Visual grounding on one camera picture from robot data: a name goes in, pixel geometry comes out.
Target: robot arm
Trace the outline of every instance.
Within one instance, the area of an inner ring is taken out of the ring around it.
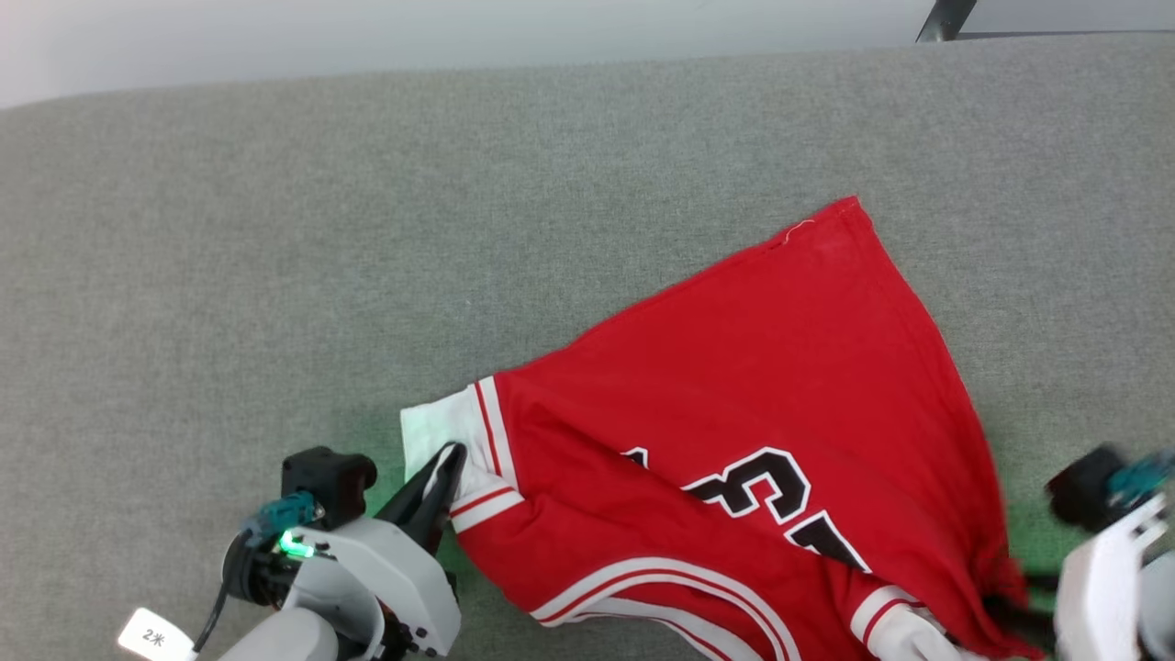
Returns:
[[[1163,508],[1163,497],[1153,497],[1065,559],[1055,615],[1060,659],[1139,659],[1143,581],[1154,578],[1149,576],[1150,566],[1143,567],[1143,553],[1167,531],[1161,519]],[[1169,581],[1153,582],[1155,586],[1164,591],[1171,587]],[[1161,603],[1156,600],[1154,606]],[[1163,612],[1169,629],[1171,609],[1166,607]]]
[[[287,458],[283,499],[247,521],[222,569],[222,593],[278,611],[221,661],[446,655],[461,628],[461,612],[452,580],[434,555],[464,461],[464,446],[446,445],[367,518],[363,492],[375,483],[369,459],[328,448]],[[220,598],[206,634],[222,603]],[[136,645],[148,620],[173,629],[166,650]],[[189,661],[206,638],[193,645],[179,628],[140,609],[119,642],[150,661]]]

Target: gray fabric surface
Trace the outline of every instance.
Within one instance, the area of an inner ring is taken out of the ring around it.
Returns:
[[[1054,471],[1175,436],[1173,72],[1175,35],[1097,35],[0,113],[0,657],[121,657],[140,605],[196,633],[286,454],[368,453],[385,495],[400,409],[853,193],[1047,538]],[[543,629],[443,555],[456,659],[697,657]],[[230,605],[209,650],[262,615]]]

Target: black number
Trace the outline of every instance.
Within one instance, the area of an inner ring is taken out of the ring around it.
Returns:
[[[792,453],[776,448],[763,448],[731,464],[721,475],[704,478],[683,490],[705,503],[719,503],[727,514],[739,518],[759,508],[758,499],[751,493],[751,487],[759,483],[767,483],[771,486],[772,494],[764,499],[764,503],[771,510],[777,524],[786,524],[807,508],[812,485],[795,464]],[[800,548],[872,573],[857,549],[840,535],[828,513],[822,510],[814,517],[792,526],[785,537]]]
[[[832,519],[828,518],[827,512],[821,511],[815,517],[798,524],[787,532],[786,537],[800,548],[806,548],[825,558],[833,558],[850,567],[871,573],[868,566],[858,555],[857,549],[848,544],[848,540],[840,537],[840,532],[832,525]]]
[[[759,452],[731,464],[721,475],[711,475],[685,487],[686,493],[705,503],[720,503],[731,517],[745,517],[759,508],[759,501],[751,487],[767,483],[774,492],[765,504],[783,524],[807,506],[807,478],[795,465],[790,452],[763,448]]]

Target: jersey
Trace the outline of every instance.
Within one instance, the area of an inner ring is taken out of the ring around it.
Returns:
[[[470,448],[457,539],[546,626],[647,618],[711,659],[872,659],[894,605],[1036,655],[987,443],[855,197],[402,412],[410,472]]]

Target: white jersey trim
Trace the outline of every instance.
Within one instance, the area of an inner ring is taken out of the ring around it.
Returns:
[[[496,485],[490,485],[452,503],[449,513],[452,517],[452,530],[457,534],[523,503],[523,498],[512,487],[502,484],[502,480],[495,481]]]
[[[572,618],[569,622],[580,622],[590,618],[653,620],[677,632],[694,649],[712,661],[763,661],[763,657],[756,654],[743,639],[679,608],[610,596],[592,603],[589,611]]]
[[[506,434],[506,424],[502,419],[502,405],[498,402],[498,387],[494,377],[486,377],[477,383],[477,392],[481,396],[481,404],[485,407],[485,426],[489,431],[489,448],[494,467],[498,475],[508,485],[518,488],[518,475],[515,473],[513,456],[510,453],[510,437]]]
[[[885,586],[873,591],[857,607],[857,612],[853,613],[852,620],[848,621],[850,630],[853,632],[857,640],[868,646],[868,641],[865,638],[870,633],[870,625],[874,623],[881,615],[885,615],[886,611],[898,603],[918,605],[918,600],[897,586]]]
[[[435,403],[401,411],[400,426],[405,480],[423,468],[446,443],[458,441],[469,450],[469,461],[457,485],[456,500],[484,494],[486,488],[501,486],[503,480],[518,490],[513,454],[492,377]]]
[[[800,661],[799,649],[779,615],[754,591],[730,576],[667,558],[633,558],[609,565],[578,581],[531,612],[544,627],[556,627],[591,611],[600,599],[644,584],[686,586],[720,599],[746,613],[766,634],[777,661]]]

